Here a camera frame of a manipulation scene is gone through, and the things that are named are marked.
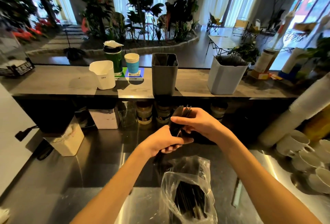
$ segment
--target stone border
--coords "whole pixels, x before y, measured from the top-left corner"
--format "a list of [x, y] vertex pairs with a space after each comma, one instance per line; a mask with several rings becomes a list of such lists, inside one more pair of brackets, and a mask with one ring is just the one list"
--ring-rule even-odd
[[[192, 45], [199, 41], [199, 36], [196, 34], [196, 32], [194, 30], [192, 30], [192, 32], [195, 35], [195, 38], [192, 38], [189, 41], [181, 42], [177, 45], [123, 49], [122, 55], [128, 53], [136, 53], [139, 55], [152, 54], [152, 53], [171, 53], [174, 51], [182, 50], [183, 47]], [[102, 55], [104, 53], [103, 49], [88, 49], [85, 50], [85, 52], [87, 56]], [[37, 49], [37, 50], [27, 51], [26, 54], [28, 57], [33, 57], [36, 55], [43, 55], [43, 54], [63, 54], [63, 49]]]

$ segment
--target person's right hand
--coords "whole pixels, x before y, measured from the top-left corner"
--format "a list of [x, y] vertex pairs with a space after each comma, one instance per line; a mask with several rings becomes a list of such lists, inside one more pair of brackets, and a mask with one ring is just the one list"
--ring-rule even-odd
[[217, 119], [212, 117], [208, 112], [201, 108], [193, 107], [189, 118], [172, 116], [171, 121], [186, 125], [183, 129], [190, 133], [191, 131], [197, 131], [204, 135], [209, 140], [217, 143], [217, 140], [221, 139], [221, 135], [228, 136], [231, 131], [223, 126]]

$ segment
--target white pitcher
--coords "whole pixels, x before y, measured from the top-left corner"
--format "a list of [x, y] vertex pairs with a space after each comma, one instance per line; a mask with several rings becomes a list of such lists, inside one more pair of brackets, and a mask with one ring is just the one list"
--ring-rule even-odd
[[112, 61], [97, 61], [89, 65], [89, 70], [92, 71], [98, 81], [99, 89], [110, 89], [115, 87], [113, 62]]

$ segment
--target hand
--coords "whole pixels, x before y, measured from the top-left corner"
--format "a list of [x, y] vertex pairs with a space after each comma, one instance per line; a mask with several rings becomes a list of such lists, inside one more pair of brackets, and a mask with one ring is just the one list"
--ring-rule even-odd
[[181, 147], [182, 144], [188, 144], [193, 141], [194, 139], [192, 138], [172, 136], [169, 126], [165, 125], [140, 143], [139, 146], [143, 147], [143, 149], [150, 154], [150, 157], [153, 157], [159, 150], [162, 150], [165, 154], [171, 153]]
[[194, 130], [215, 143], [221, 138], [221, 134], [228, 135], [231, 133], [228, 128], [203, 109], [193, 107], [191, 110], [189, 118], [172, 116], [171, 121], [186, 125], [183, 129], [188, 134]]

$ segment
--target black cup lid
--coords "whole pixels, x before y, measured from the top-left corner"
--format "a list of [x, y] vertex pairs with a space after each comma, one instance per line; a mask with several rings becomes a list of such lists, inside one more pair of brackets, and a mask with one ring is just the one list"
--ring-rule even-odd
[[109, 46], [103, 46], [103, 51], [106, 53], [117, 53], [122, 50], [122, 47], [112, 48]]

